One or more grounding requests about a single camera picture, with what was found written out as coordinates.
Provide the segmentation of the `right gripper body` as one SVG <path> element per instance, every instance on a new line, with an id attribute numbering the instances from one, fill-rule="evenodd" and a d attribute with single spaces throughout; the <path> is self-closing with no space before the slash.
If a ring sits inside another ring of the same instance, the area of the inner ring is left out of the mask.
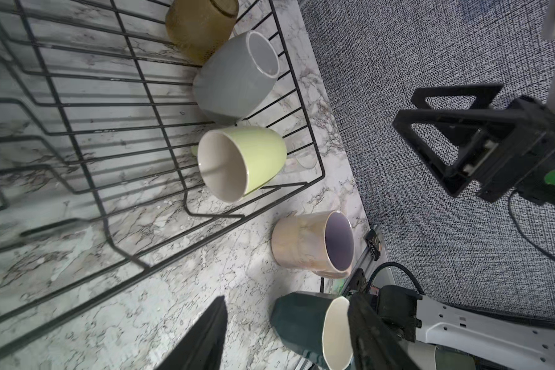
<path id="1" fill-rule="evenodd" d="M 477 197 L 494 203 L 515 190 L 535 204 L 555 204 L 555 113 L 527 96 L 515 99 L 506 111 L 515 121 L 483 162 Z"/>

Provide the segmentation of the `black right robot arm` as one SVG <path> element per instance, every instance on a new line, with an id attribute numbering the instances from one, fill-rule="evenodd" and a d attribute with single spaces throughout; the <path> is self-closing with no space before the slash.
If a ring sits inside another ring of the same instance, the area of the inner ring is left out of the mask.
<path id="1" fill-rule="evenodd" d="M 416 89 L 414 109 L 402 109 L 393 121 L 451 197 L 474 180 L 478 197 L 494 203 L 515 189 L 528 201 L 555 206 L 555 113 L 532 97 L 521 96 L 505 109 L 491 103 L 500 84 Z M 414 131 L 416 123 L 434 126 L 458 149 L 447 165 Z"/>

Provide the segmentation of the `light green mug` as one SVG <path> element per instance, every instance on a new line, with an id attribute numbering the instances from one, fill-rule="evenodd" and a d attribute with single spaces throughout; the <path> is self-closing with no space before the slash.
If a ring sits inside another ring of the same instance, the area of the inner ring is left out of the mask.
<path id="1" fill-rule="evenodd" d="M 233 204 L 265 186 L 285 166 L 282 136 L 259 126 L 233 126 L 206 132 L 196 146 L 205 186 L 218 200 Z"/>

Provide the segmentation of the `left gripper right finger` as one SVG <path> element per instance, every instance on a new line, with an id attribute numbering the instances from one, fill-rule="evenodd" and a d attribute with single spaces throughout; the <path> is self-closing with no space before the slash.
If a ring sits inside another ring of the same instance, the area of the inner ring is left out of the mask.
<path id="1" fill-rule="evenodd" d="M 370 295 L 349 298 L 348 322 L 356 369 L 418 369 L 370 306 Z"/>

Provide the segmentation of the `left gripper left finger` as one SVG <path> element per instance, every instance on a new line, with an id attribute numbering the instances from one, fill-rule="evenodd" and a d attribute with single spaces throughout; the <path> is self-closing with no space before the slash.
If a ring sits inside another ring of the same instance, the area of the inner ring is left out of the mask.
<path id="1" fill-rule="evenodd" d="M 218 296 L 157 369 L 219 369 L 227 326 L 226 302 Z"/>

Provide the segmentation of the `black wire dish rack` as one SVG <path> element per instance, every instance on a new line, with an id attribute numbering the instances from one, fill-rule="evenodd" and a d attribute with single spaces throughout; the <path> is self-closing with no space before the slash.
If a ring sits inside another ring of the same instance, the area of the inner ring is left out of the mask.
<path id="1" fill-rule="evenodd" d="M 272 91 L 240 126 L 280 134 L 287 161 L 239 202 L 197 164 L 216 128 L 200 64 L 169 40 L 168 1 L 0 1 L 0 368 L 195 251 L 320 183 L 287 1 L 243 1 L 234 35 L 277 54 Z"/>

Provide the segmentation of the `grey mug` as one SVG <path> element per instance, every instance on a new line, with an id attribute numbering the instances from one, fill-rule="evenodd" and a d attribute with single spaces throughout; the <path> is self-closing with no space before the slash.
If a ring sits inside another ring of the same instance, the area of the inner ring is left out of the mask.
<path id="1" fill-rule="evenodd" d="M 259 106 L 280 72 L 278 54 L 260 32 L 244 32 L 220 47 L 194 78 L 197 106 L 215 123 L 233 125 Z"/>

